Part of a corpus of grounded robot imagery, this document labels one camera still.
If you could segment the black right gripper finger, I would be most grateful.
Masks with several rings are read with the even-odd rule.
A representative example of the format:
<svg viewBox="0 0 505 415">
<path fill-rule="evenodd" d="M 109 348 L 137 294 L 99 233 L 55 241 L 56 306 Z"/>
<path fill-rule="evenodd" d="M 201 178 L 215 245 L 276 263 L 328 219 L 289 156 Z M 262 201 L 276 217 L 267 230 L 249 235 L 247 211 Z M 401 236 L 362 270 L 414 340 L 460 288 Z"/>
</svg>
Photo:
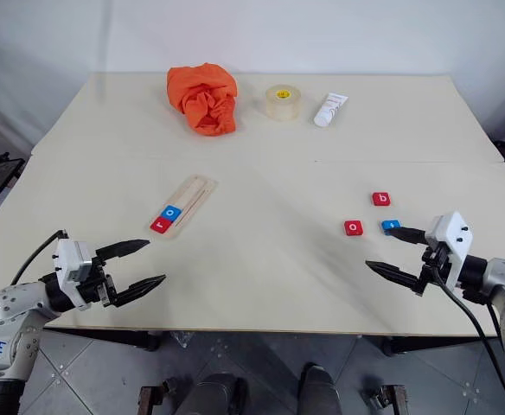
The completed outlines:
<svg viewBox="0 0 505 415">
<path fill-rule="evenodd" d="M 412 274 L 403 272 L 397 266 L 372 260 L 366 260 L 365 264 L 370 270 L 374 271 L 387 281 L 404 286 L 411 291 L 416 291 L 418 288 L 419 279 Z"/>
<path fill-rule="evenodd" d="M 410 227 L 393 227 L 389 229 L 389 234 L 396 239 L 402 240 L 414 245 L 423 244 L 427 245 L 428 242 L 425 237 L 425 231 L 410 228 Z"/>
</svg>

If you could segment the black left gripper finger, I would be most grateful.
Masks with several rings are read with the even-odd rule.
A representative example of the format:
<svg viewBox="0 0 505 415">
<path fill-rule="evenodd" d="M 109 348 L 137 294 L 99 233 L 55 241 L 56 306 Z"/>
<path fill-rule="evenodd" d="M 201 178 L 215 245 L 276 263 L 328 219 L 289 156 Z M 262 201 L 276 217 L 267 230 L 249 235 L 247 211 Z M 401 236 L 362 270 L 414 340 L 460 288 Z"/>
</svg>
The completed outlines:
<svg viewBox="0 0 505 415">
<path fill-rule="evenodd" d="M 101 247 L 96 251 L 96 256 L 100 260 L 109 260 L 113 258 L 122 258 L 130 255 L 143 247 L 147 246 L 150 242 L 147 239 L 130 239 L 120 241 L 109 246 Z"/>
<path fill-rule="evenodd" d="M 131 284 L 126 290 L 117 293 L 112 300 L 112 304 L 115 307 L 122 307 L 132 301 L 145 296 L 150 291 L 154 290 L 158 285 L 160 285 L 166 276 L 160 275 L 156 277 L 146 278 Z"/>
</svg>

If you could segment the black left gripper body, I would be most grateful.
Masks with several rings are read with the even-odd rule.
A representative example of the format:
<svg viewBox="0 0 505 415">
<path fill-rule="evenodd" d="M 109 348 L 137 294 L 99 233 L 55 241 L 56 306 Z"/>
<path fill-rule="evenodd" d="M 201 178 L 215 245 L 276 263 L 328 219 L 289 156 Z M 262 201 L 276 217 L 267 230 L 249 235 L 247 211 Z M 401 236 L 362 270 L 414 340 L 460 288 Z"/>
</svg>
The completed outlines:
<svg viewBox="0 0 505 415">
<path fill-rule="evenodd" d="M 117 306 L 118 293 L 112 277 L 105 274 L 104 266 L 104 260 L 94 257 L 86 279 L 80 281 L 77 290 L 86 303 L 102 303 L 104 307 Z"/>
</svg>

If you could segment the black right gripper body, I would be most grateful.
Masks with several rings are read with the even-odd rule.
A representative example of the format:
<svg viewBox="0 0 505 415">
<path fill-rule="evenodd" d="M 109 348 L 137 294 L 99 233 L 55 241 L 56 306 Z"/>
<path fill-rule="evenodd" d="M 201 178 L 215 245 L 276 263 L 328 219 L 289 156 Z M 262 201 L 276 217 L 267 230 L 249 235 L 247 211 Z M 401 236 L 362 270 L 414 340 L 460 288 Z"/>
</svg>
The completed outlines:
<svg viewBox="0 0 505 415">
<path fill-rule="evenodd" d="M 444 242 L 438 242 L 435 248 L 428 246 L 422 255 L 422 268 L 418 282 L 412 289 L 417 295 L 422 296 L 428 284 L 443 287 L 451 271 L 449 260 L 450 249 Z"/>
</svg>

